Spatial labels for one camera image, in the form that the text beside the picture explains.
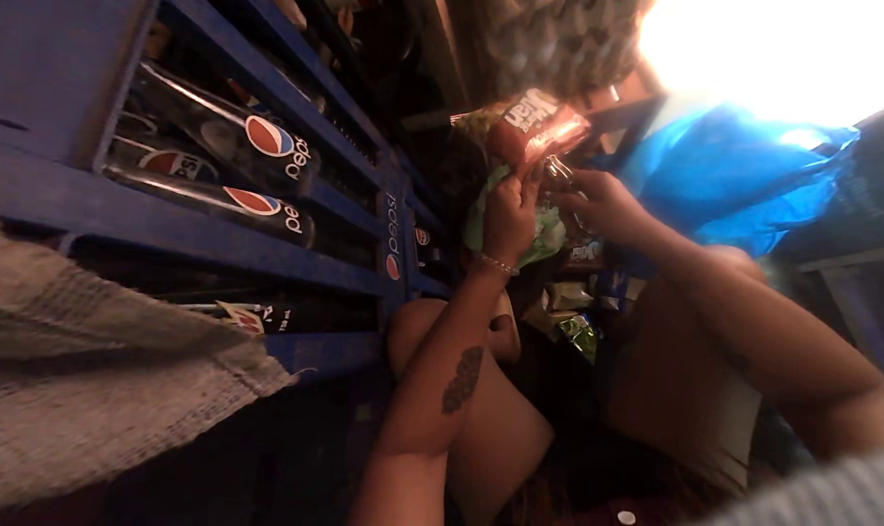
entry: blue crate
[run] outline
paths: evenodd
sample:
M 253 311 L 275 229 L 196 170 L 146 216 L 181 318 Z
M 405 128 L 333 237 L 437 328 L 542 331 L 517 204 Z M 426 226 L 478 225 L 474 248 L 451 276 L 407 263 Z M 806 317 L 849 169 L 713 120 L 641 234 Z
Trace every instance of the blue crate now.
M 412 221 L 445 235 L 445 223 L 413 193 L 412 163 L 378 133 L 272 0 L 219 2 L 247 17 L 292 54 L 297 71 L 373 142 L 372 165 L 291 84 L 277 74 L 207 0 L 0 0 L 0 217 L 63 232 L 63 254 L 82 236 L 157 249 L 209 263 L 260 271 L 380 299 L 378 332 L 272 335 L 268 351 L 302 382 L 342 375 L 381 359 L 382 330 L 404 301 L 447 297 L 449 283 L 421 275 Z M 380 245 L 372 269 L 304 250 L 261 232 L 116 185 L 100 175 L 146 32 L 159 9 L 174 35 L 217 60 L 234 78 L 372 188 L 376 212 L 315 178 L 300 197 Z M 398 276 L 388 272 L 395 263 Z

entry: hand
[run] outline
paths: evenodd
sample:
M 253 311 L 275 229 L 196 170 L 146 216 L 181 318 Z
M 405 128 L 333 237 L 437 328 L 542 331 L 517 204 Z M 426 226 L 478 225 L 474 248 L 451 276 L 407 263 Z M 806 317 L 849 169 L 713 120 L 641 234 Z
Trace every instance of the hand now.
M 588 232 L 612 242 L 634 246 L 659 224 L 636 202 L 618 178 L 604 171 L 573 169 L 573 187 L 588 198 L 572 193 L 550 194 L 566 228 L 575 233 L 577 214 Z
M 536 233 L 536 195 L 542 165 L 524 177 L 506 176 L 490 193 L 484 209 L 484 255 L 516 268 Z

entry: bracelet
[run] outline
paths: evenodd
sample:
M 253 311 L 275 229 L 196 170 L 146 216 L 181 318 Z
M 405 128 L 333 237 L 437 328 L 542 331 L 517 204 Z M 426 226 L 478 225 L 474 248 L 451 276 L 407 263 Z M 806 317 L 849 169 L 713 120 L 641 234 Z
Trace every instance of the bracelet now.
M 505 265 L 505 264 L 501 263 L 500 261 L 494 259 L 494 257 L 485 256 L 485 254 L 483 252 L 478 252 L 478 259 L 487 263 L 488 265 L 491 265 L 495 269 L 502 270 L 502 271 L 510 274 L 511 276 L 519 276 L 518 269 L 514 269 L 513 267 L 511 267 L 509 265 Z

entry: bright light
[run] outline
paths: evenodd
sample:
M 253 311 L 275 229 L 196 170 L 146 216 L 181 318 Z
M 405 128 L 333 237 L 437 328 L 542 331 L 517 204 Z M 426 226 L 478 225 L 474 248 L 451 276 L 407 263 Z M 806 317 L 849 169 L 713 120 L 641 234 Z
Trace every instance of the bright light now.
M 763 118 L 850 126 L 884 109 L 884 0 L 658 0 L 640 49 L 667 88 Z

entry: bare leg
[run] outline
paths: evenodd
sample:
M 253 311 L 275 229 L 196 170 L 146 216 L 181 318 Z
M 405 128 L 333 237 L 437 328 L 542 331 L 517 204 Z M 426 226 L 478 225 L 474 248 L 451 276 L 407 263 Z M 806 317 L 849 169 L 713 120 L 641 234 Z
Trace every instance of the bare leg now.
M 445 308 L 441 300 L 412 301 L 394 315 L 388 335 L 397 377 Z M 552 426 L 510 384 L 491 359 L 516 355 L 512 322 L 489 331 L 478 387 L 461 434 L 448 454 L 448 486 L 469 525 L 487 524 L 529 478 L 553 442 Z
M 743 251 L 710 250 L 738 271 L 763 279 Z M 646 287 L 635 316 L 637 336 L 615 371 L 608 424 L 715 484 L 745 488 L 760 393 L 732 368 L 717 339 L 664 280 Z

